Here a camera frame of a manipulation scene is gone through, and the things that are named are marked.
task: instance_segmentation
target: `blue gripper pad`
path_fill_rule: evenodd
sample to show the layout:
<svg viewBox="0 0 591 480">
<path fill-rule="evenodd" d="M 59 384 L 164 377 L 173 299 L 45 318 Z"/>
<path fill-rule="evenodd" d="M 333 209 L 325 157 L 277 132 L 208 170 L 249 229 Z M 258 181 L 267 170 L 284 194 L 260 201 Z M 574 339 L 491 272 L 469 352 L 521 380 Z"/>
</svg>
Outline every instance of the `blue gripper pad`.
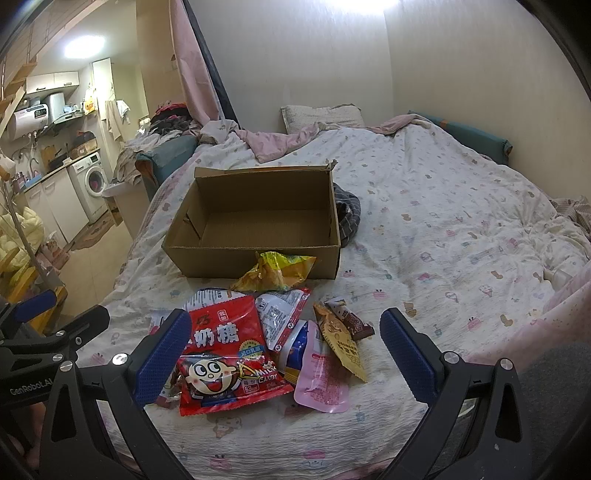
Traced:
<svg viewBox="0 0 591 480">
<path fill-rule="evenodd" d="M 398 309 L 383 312 L 379 334 L 414 398 L 431 406 L 444 380 L 439 349 L 427 335 L 418 333 Z"/>
<path fill-rule="evenodd" d="M 55 307 L 56 303 L 57 297 L 52 290 L 42 291 L 33 298 L 16 303 L 12 315 L 17 322 L 25 323 Z"/>
<path fill-rule="evenodd" d="M 145 337 L 131 353 L 126 377 L 138 406 L 156 400 L 190 336 L 191 317 L 175 309 L 158 331 Z"/>
</svg>

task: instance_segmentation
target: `pink curtain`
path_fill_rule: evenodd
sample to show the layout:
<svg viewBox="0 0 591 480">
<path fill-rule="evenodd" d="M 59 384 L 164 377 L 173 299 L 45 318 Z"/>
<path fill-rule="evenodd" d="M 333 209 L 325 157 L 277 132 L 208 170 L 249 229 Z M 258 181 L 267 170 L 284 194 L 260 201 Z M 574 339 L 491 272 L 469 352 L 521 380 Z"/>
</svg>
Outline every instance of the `pink curtain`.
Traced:
<svg viewBox="0 0 591 480">
<path fill-rule="evenodd" d="M 216 92 L 182 0 L 170 0 L 170 28 L 189 113 L 202 126 L 218 120 Z"/>
</svg>

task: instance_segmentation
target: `washing machine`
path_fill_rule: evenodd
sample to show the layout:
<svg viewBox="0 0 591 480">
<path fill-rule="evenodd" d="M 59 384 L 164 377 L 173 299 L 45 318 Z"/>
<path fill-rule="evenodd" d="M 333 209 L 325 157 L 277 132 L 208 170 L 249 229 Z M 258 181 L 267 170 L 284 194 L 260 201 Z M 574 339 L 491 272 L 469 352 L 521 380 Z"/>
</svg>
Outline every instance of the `washing machine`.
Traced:
<svg viewBox="0 0 591 480">
<path fill-rule="evenodd" d="M 67 170 L 89 223 L 96 222 L 107 211 L 102 193 L 109 184 L 100 163 L 99 153 L 95 152 L 77 160 L 69 165 Z"/>
</svg>

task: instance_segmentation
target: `brown snack wrapper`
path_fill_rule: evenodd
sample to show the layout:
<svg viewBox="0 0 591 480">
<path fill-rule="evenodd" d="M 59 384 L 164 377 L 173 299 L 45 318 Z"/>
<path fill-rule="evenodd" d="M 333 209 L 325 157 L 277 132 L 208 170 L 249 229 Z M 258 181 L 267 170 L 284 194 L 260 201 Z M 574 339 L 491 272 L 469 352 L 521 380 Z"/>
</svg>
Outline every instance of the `brown snack wrapper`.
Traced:
<svg viewBox="0 0 591 480">
<path fill-rule="evenodd" d="M 351 334 L 343 322 L 321 303 L 314 303 L 314 312 L 322 336 L 339 358 L 343 367 L 367 383 L 367 375 L 361 365 L 357 344 L 351 338 Z"/>
<path fill-rule="evenodd" d="M 336 297 L 327 300 L 324 304 L 332 310 L 336 317 L 343 322 L 350 332 L 353 340 L 358 341 L 375 334 L 374 327 L 364 323 L 347 306 L 347 302 L 342 297 Z"/>
</svg>

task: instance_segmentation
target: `white wall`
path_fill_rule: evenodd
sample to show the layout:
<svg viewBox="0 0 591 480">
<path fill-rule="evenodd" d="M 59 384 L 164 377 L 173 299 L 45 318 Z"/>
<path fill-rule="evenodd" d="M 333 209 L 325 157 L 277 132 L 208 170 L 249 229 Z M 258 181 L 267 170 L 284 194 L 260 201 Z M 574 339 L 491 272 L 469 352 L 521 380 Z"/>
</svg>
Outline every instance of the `white wall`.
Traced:
<svg viewBox="0 0 591 480">
<path fill-rule="evenodd" d="M 117 100 L 123 100 L 129 106 L 128 117 L 130 123 L 123 122 L 122 133 L 126 139 L 131 139 L 137 133 L 138 120 L 148 115 L 148 108 L 144 106 L 146 103 L 144 91 L 143 89 L 138 90 L 136 65 L 121 63 L 115 58 L 113 59 L 111 69 L 113 72 L 113 83 L 115 85 L 115 97 Z M 141 102 L 140 96 L 144 97 L 143 102 Z"/>
<path fill-rule="evenodd" d="M 368 125 L 392 117 L 383 15 L 327 0 L 190 0 L 241 126 L 285 131 L 283 105 L 354 103 Z"/>
<path fill-rule="evenodd" d="M 507 138 L 511 167 L 546 193 L 591 198 L 591 102 L 516 0 L 400 0 L 385 19 L 396 113 Z"/>
</svg>

